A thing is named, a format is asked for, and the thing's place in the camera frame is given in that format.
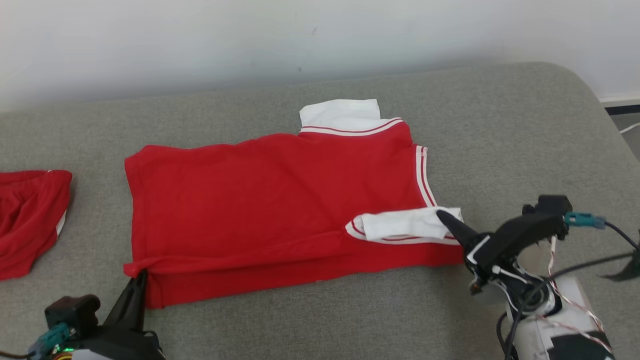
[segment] teal connector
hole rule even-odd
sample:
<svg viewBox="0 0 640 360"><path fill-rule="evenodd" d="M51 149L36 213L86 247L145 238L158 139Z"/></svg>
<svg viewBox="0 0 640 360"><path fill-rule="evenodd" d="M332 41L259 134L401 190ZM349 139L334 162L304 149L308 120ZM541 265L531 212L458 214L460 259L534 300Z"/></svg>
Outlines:
<svg viewBox="0 0 640 360"><path fill-rule="evenodd" d="M31 354L31 360L45 359L45 356L53 350L53 348L62 344L71 337L71 329L63 322L49 329L44 335L38 338L35 344L29 347L28 352Z"/></svg>
<svg viewBox="0 0 640 360"><path fill-rule="evenodd" d="M606 221L607 219L604 217L595 217L593 214L589 213L575 213L573 211L569 211L564 214L564 223L569 227L595 227L596 229L604 229Z"/></svg>

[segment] black cable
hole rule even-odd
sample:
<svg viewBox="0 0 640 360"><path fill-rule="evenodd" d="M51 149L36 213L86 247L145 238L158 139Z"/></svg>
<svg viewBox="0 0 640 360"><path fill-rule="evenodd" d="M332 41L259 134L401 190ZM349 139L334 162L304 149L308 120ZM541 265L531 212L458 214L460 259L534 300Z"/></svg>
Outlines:
<svg viewBox="0 0 640 360"><path fill-rule="evenodd" d="M16 355L0 350L0 357L5 357L7 359L31 359L31 356L34 356L35 354L35 352L30 352L25 355Z"/></svg>
<svg viewBox="0 0 640 360"><path fill-rule="evenodd" d="M511 330L509 331L509 334L507 335L507 339L505 340L506 350L504 351L504 360L511 360L511 353L513 351L513 338L515 337L516 329L518 329L518 322L520 322L520 319L522 318L522 313L524 311L525 306L532 302L531 300L533 300L533 298L538 294L538 292L540 292L540 290L542 290L545 286L547 286L550 282L557 279L558 277L568 274L572 271L588 268L589 266L608 263L610 261L628 258L630 256L633 256L633 254L634 254L633 252L628 252L626 254L613 255L607 258L591 260L586 263L569 266L568 268L564 268L554 273L550 277L547 277L543 282L541 282L538 286L536 286L535 289L531 291L531 294L524 300L524 303L522 304L522 306L520 307L516 315L513 317L513 324L511 324Z"/></svg>
<svg viewBox="0 0 640 360"><path fill-rule="evenodd" d="M498 341L500 342L500 348L502 348L502 352L506 352L506 346L504 344L504 338L502 337L502 322L507 317L507 313L505 312L498 318L498 322L495 324L495 334L498 336Z"/></svg>
<svg viewBox="0 0 640 360"><path fill-rule="evenodd" d="M611 229L614 229L618 234L620 234L620 236L622 236L625 240L627 240L629 244L631 244L631 246L636 248L636 250L640 251L640 245L636 244L635 241L631 240L631 238L628 237L627 234L624 233L624 231L620 230L617 226L615 226L614 224L608 221L605 221L604 224L610 227Z"/></svg>

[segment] folded shirt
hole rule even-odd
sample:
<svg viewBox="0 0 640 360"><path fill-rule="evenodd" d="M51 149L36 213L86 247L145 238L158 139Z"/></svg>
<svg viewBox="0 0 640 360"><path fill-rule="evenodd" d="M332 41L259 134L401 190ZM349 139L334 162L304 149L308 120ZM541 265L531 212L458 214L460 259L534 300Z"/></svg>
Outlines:
<svg viewBox="0 0 640 360"><path fill-rule="evenodd" d="M435 216L427 149L376 100L304 107L298 135L148 145L125 160L147 306L462 262ZM459 209L447 209L460 217Z"/></svg>

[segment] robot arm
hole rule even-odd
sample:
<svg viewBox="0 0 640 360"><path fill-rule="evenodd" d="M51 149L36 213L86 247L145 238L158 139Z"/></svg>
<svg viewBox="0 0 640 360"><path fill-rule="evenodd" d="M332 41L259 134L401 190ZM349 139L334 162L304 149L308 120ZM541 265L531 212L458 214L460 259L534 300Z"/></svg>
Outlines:
<svg viewBox="0 0 640 360"><path fill-rule="evenodd" d="M494 285L507 296L506 315L511 321L515 318L517 328L515 349L510 350L511 344L503 347L510 352L506 359L512 355L519 360L614 359L602 324L593 315L577 279L564 276L547 284L518 263L518 255L526 247L552 239L554 248L570 226L584 223L604 228L604 219L572 213L572 205L562 195L540 196L537 205L524 206L522 216L507 221L495 233L479 234L444 211L439 211L438 217L464 248L465 265L475 277L471 295ZM616 278L637 275L637 263L640 261L632 261Z"/></svg>
<svg viewBox="0 0 640 360"><path fill-rule="evenodd" d="M32 360L164 360L152 331L143 330L147 272L131 279L102 325L95 295L63 297L45 309L49 331L32 345Z"/></svg>

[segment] red shorts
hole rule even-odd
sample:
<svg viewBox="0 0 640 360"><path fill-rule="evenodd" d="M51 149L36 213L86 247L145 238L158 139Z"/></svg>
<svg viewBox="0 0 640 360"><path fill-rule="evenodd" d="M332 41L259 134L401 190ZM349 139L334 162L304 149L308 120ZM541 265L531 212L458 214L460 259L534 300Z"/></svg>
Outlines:
<svg viewBox="0 0 640 360"><path fill-rule="evenodd" d="M69 203L71 173L0 173L0 280L25 276L56 242Z"/></svg>

